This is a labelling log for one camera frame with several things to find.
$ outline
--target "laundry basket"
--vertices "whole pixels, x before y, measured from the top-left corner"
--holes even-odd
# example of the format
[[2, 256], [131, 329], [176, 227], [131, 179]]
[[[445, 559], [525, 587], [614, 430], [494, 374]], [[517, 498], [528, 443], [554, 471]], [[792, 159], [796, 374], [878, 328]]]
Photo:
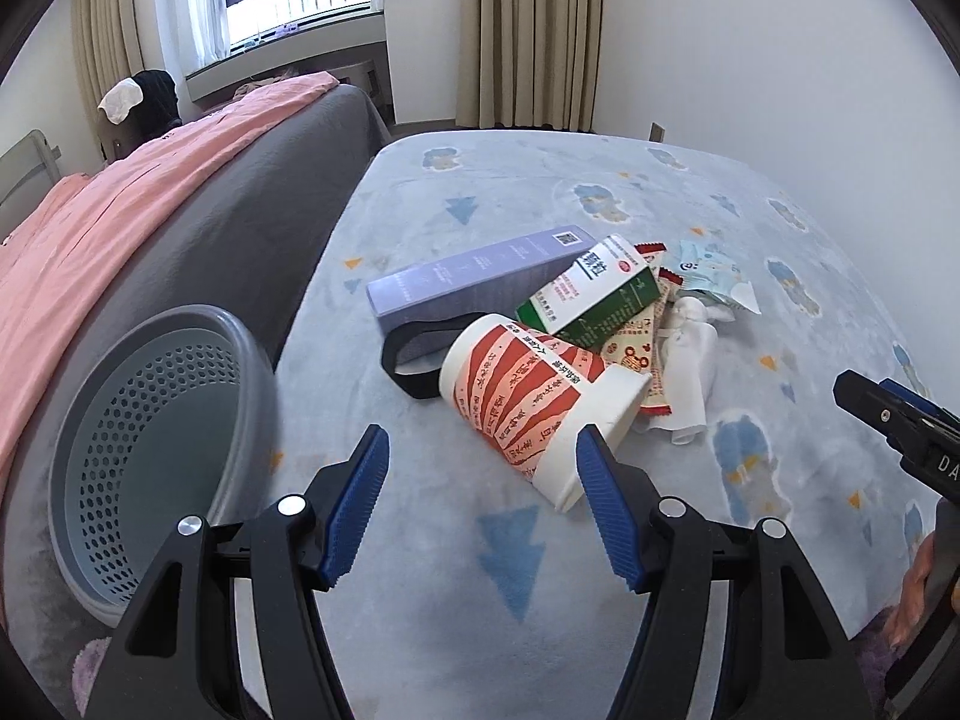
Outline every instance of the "laundry basket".
[[66, 583], [115, 627], [176, 522], [258, 512], [275, 434], [267, 355], [212, 306], [147, 320], [99, 362], [64, 420], [50, 532]]

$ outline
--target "paper cup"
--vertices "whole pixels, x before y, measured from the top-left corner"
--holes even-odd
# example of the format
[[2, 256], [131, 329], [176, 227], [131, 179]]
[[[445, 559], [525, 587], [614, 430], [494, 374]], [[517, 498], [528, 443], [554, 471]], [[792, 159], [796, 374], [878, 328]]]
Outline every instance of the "paper cup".
[[616, 450], [650, 381], [599, 355], [488, 314], [457, 338], [440, 370], [440, 394], [558, 512], [584, 489], [576, 443], [595, 424]]

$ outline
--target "black strap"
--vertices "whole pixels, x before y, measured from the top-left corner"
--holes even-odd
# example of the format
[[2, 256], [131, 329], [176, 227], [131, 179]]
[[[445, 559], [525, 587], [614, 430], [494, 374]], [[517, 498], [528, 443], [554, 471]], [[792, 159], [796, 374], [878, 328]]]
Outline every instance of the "black strap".
[[395, 384], [416, 400], [429, 400], [440, 397], [440, 369], [426, 370], [422, 373], [397, 373], [397, 354], [414, 338], [424, 333], [449, 333], [464, 331], [480, 317], [486, 314], [461, 314], [453, 319], [442, 319], [440, 322], [407, 322], [395, 327], [383, 340], [383, 354], [380, 364]]

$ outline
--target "lavender box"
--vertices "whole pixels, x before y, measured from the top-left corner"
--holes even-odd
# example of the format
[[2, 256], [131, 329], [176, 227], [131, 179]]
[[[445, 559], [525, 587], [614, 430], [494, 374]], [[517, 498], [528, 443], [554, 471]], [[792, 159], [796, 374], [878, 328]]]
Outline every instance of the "lavender box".
[[[406, 322], [451, 319], [474, 311], [512, 317], [520, 303], [595, 243], [576, 225], [554, 227], [378, 278], [368, 283], [367, 298], [384, 335]], [[456, 335], [420, 336], [400, 351], [397, 362], [449, 346]]]

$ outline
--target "metal bolt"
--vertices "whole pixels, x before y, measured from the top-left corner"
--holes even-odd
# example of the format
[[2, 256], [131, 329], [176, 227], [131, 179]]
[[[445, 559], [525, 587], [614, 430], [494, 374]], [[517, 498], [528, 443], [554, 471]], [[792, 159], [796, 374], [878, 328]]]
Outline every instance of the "metal bolt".
[[659, 509], [664, 517], [683, 517], [686, 514], [686, 504], [680, 498], [664, 498], [659, 503]]
[[306, 500], [302, 495], [287, 495], [286, 498], [281, 498], [280, 503], [277, 504], [277, 510], [285, 517], [292, 517], [304, 509], [306, 509]]
[[786, 525], [780, 522], [779, 519], [765, 519], [761, 525], [763, 528], [763, 533], [766, 533], [770, 538], [783, 538], [786, 536]]
[[190, 517], [184, 517], [184, 519], [181, 519], [181, 521], [176, 524], [176, 532], [181, 536], [193, 536], [200, 528], [203, 528], [203, 520], [195, 514], [190, 514]]

